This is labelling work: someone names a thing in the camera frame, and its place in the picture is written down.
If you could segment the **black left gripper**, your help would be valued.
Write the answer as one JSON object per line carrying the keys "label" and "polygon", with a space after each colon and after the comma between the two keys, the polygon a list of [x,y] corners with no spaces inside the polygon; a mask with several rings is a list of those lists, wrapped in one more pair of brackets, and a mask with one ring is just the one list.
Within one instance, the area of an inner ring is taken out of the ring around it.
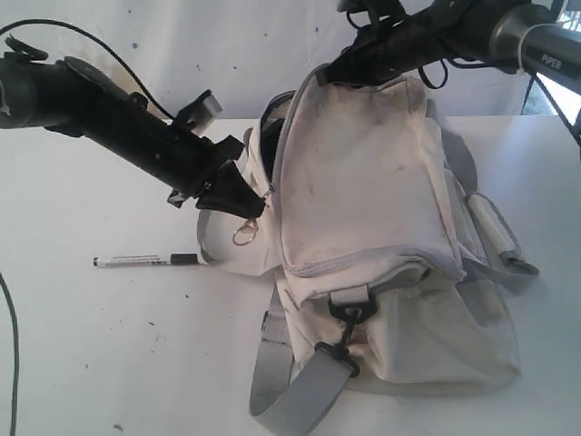
{"label": "black left gripper", "polygon": [[113,151],[184,197],[196,208],[259,218],[265,201],[239,172],[243,143],[232,135],[218,143],[167,124],[144,109],[125,104],[113,122]]}

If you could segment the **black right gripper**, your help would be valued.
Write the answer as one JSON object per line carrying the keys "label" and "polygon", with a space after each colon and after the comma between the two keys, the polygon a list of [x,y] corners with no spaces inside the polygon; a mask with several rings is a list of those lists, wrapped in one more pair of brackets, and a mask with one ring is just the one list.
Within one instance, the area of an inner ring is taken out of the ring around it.
{"label": "black right gripper", "polygon": [[351,21],[365,13],[369,24],[357,26],[351,46],[317,73],[318,85],[357,80],[389,80],[436,61],[436,35],[427,8],[409,15],[399,1],[341,1]]}

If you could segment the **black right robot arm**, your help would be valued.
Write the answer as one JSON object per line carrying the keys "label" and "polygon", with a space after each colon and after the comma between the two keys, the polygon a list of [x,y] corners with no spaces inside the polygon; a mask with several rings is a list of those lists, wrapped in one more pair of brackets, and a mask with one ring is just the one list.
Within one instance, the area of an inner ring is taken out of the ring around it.
{"label": "black right robot arm", "polygon": [[580,34],[530,1],[435,1],[410,15],[399,1],[340,1],[346,16],[365,13],[351,45],[317,74],[319,84],[385,84],[416,71],[429,89],[428,64],[523,71],[580,91]]}

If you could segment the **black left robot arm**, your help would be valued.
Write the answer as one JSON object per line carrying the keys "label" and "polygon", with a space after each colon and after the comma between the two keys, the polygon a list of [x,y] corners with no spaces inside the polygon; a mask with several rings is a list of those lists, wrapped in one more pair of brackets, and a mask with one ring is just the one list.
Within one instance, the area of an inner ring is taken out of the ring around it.
{"label": "black left robot arm", "polygon": [[244,219],[261,216],[265,202],[242,177],[236,162],[244,145],[229,135],[218,143],[203,136],[222,108],[211,91],[183,107],[167,124],[148,110],[144,94],[125,92],[94,66],[67,56],[47,63],[47,53],[8,36],[1,59],[1,126],[43,127],[87,137],[172,187],[176,207]]}

